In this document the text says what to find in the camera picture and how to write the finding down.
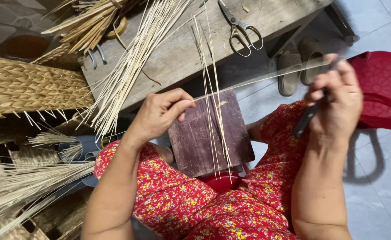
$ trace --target red plastic chair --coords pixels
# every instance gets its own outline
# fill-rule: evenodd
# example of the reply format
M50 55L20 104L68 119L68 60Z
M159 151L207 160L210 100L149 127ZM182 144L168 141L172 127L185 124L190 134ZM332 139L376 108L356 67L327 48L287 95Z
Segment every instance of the red plastic chair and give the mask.
M365 52L348 62L364 94L357 128L391 129L391 52Z

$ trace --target gray tile floor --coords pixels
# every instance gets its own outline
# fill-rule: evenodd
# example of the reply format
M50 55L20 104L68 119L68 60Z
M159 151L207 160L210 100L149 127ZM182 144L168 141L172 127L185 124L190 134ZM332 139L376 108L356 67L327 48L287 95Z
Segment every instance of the gray tile floor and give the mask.
M391 52L391 0L337 0L354 32L361 37L347 50L346 57L365 51ZM324 44L326 53L335 52L337 28L321 13L297 37L297 44L305 36L314 36ZM275 71L275 64L264 53L230 59L218 67L218 75L228 85ZM307 87L299 84L290 97L278 93L277 79L268 79L235 89L241 113L246 123L257 121L282 103L302 99ZM154 142L169 146L165 135ZM357 130L351 139L345 167L344 190L347 201L348 227L355 240L391 239L391 130ZM267 150L266 144L252 142L256 160L253 168Z

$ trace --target red floral dress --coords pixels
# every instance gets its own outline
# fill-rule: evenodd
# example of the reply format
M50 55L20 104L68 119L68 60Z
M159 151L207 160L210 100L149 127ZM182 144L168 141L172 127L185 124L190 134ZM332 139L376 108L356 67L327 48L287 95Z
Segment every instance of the red floral dress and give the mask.
M146 144L140 154L133 216L166 240L298 239L289 226L291 189L308 134L295 138L292 130L303 110L303 101L298 101L282 104L268 115L261 128L266 154L238 190L220 195L167 165ZM117 146L118 141L113 142L98 155L97 178Z

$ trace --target woman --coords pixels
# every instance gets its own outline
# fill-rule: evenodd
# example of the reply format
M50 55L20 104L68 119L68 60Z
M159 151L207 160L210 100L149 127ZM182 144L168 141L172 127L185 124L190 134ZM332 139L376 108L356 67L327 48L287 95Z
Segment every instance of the woman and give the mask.
M330 92L328 104L310 131L294 138L293 126L305 106L322 98L322 88ZM95 175L102 178L87 207L82 239L133 239L132 214L167 240L351 239L342 172L362 108L351 65L340 61L336 71L319 75L305 102L282 104L247 125L252 140L267 143L268 150L239 189L225 194L174 170L167 165L171 152L147 143L174 119L184 121L193 107L182 89L147 96L120 143L97 158Z

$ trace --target scissors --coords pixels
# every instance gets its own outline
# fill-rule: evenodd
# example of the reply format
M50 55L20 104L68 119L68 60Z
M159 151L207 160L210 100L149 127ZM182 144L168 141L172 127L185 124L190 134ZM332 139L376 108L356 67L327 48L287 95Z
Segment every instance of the scissors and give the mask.
M256 50L261 49L264 46L264 40L262 39L262 36L259 33L259 31L255 27L253 27L252 25L248 25L248 24L245 24L245 23L238 21L234 17L234 15L231 13L231 11L225 6L225 4L222 2L222 0L218 0L218 3L222 9L223 14L225 15L225 18L228 20L228 23L231 25L230 45L231 45L231 48L234 50L234 52L238 53L239 55L241 55L243 57L248 57L252 53L252 51L250 50L250 47L253 47ZM246 38L247 42L249 43L249 45L247 45L246 42L244 42L243 39L240 37L237 28L245 35L245 38ZM247 31L246 31L247 29L252 30L259 37L259 39L261 40L261 43L262 43L260 48L256 48L253 45L253 42L251 41L249 35L247 34ZM243 55L240 52L238 52L237 50L235 50L233 42L232 42L233 38L236 38L243 45L243 48L247 48L249 50L249 54Z

